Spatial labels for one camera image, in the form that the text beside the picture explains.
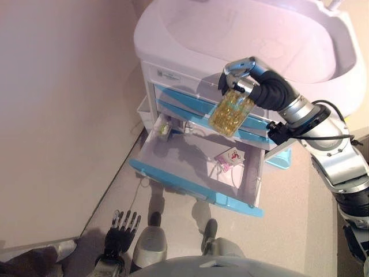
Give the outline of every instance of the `white container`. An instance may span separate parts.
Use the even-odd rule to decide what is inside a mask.
[[[140,114],[141,120],[144,123],[146,130],[148,131],[148,133],[150,133],[150,131],[152,130],[153,122],[147,96],[145,96],[141,104],[138,106],[137,112]]]

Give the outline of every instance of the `pink wall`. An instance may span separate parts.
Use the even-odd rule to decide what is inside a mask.
[[[0,3],[0,251],[81,234],[142,128],[136,22],[126,0]]]

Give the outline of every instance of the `yellow package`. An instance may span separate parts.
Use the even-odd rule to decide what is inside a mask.
[[[215,131],[227,137],[232,137],[254,105],[254,101],[243,93],[229,89],[209,118],[209,125]]]

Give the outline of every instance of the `beige floor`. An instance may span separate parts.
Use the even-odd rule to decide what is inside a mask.
[[[138,154],[134,147],[131,158]],[[278,170],[265,165],[260,207],[263,218],[237,214],[188,195],[163,192],[160,184],[142,179],[126,162],[108,190],[77,250],[64,262],[66,277],[86,276],[103,250],[103,239],[115,209],[137,211],[144,219],[162,211],[168,258],[199,255],[203,229],[213,217],[220,237],[236,242],[251,259],[265,261],[310,276],[337,276],[335,203],[310,163],[308,153],[292,146],[292,166]],[[140,231],[147,226],[142,220]],[[130,248],[126,258],[133,252]]]

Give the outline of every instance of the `black cable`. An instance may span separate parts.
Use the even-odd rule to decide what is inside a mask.
[[[335,104],[333,104],[332,102],[329,102],[327,100],[316,100],[312,102],[313,104],[317,104],[317,103],[326,103],[328,105],[330,105],[338,114],[338,116],[340,117],[340,120],[342,120],[343,122],[345,122],[345,118],[344,116],[341,114],[340,110],[337,108],[337,106]]]
[[[333,137],[304,137],[304,136],[294,136],[293,139],[298,140],[339,140],[339,139],[353,139],[354,135],[352,134],[342,134],[340,136]]]

